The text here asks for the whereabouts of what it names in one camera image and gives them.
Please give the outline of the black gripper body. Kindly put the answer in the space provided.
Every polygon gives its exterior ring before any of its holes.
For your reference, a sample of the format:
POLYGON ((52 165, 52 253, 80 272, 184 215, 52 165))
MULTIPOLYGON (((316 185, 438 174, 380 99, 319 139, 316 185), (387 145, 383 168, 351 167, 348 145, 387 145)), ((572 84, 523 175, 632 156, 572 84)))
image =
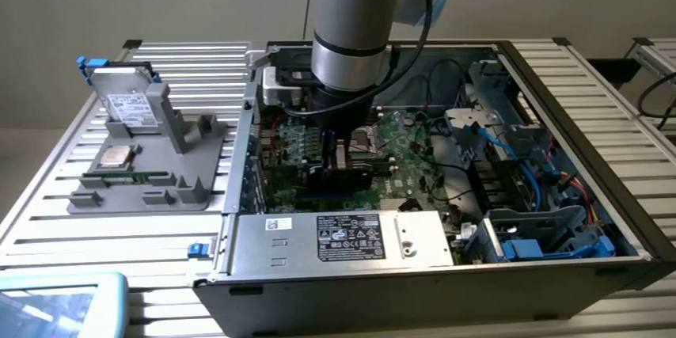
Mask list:
MULTIPOLYGON (((347 92, 322 87, 310 90, 308 110, 322 111, 332 106, 338 106, 358 97, 363 96, 371 88, 358 92, 347 92)), ((311 116, 310 120, 315 122, 322 129, 332 131, 338 139, 348 140, 354 130, 364 124, 371 110, 371 98, 360 101, 355 105, 340 108, 336 112, 324 113, 319 116, 311 116)))

